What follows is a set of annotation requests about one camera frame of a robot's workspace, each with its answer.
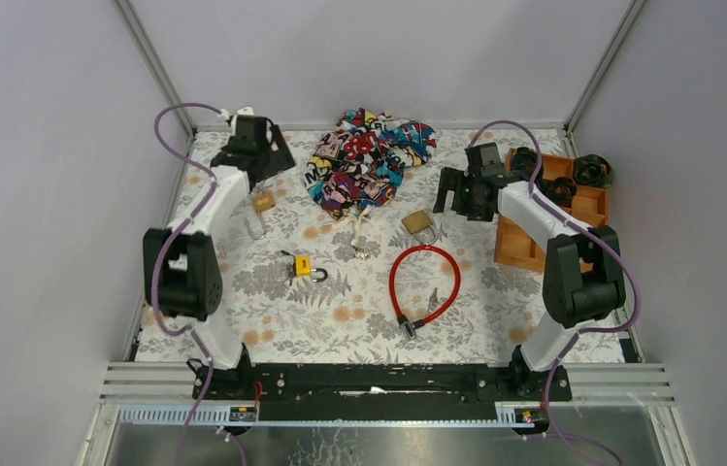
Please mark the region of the brass padlock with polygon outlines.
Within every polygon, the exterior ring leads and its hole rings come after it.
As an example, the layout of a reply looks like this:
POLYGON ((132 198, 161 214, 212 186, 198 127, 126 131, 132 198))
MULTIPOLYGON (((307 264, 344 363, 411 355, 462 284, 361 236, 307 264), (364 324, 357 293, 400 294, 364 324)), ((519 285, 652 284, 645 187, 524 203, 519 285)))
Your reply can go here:
POLYGON ((252 214, 244 218, 244 226, 252 240, 263 239, 269 226, 264 214, 276 206, 274 194, 270 190, 264 190, 251 198, 252 214))
POLYGON ((435 222, 426 210, 418 210, 401 219, 407 233, 420 245, 431 246, 439 239, 435 222))

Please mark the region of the silver padlock key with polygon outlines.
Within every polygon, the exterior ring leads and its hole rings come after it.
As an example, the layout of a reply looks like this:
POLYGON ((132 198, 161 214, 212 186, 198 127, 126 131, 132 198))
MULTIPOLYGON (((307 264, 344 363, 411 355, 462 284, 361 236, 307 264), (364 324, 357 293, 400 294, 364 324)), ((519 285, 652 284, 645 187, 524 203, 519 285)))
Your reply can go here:
POLYGON ((366 252, 362 247, 359 246, 358 238, 353 238, 350 242, 350 245, 353 249, 354 257, 356 259, 365 260, 370 256, 368 252, 366 252))

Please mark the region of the red cable lock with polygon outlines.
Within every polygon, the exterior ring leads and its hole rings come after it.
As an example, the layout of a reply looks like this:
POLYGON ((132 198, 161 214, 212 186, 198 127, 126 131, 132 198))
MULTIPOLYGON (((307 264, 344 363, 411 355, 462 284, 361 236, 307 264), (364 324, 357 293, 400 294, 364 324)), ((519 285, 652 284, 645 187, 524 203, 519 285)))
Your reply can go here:
POLYGON ((386 273, 387 303, 398 333, 407 341, 453 309, 464 284, 455 254, 438 246, 412 246, 397 253, 386 273), (436 287, 438 309, 427 312, 436 287))

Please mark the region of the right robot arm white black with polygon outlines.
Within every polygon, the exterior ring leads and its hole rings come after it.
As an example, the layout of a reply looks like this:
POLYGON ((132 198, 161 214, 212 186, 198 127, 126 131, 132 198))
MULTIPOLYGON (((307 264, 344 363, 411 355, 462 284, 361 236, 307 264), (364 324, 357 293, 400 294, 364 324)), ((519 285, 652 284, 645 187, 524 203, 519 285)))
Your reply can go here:
POLYGON ((573 338, 625 303, 618 237, 606 225, 593 227, 561 209, 540 192, 536 175, 507 171, 495 144, 465 154, 466 169, 442 168, 433 211, 478 221, 508 218, 545 252, 545 315, 517 352, 523 364, 508 374, 512 394, 531 400, 546 387, 544 370, 573 338))

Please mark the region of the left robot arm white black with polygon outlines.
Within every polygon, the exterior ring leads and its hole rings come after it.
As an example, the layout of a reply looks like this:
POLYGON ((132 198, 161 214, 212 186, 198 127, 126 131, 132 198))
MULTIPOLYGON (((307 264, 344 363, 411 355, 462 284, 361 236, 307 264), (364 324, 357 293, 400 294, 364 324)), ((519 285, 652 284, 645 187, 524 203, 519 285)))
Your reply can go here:
POLYGON ((293 155, 278 125, 251 107, 224 113, 231 132, 211 165, 192 161, 208 184, 181 214, 143 238, 145 287, 158 327, 189 334, 205 360, 218 369, 215 386, 231 399, 249 393, 251 371, 240 364, 245 349, 220 303, 224 284, 215 243, 233 212, 260 183, 291 169, 293 155))

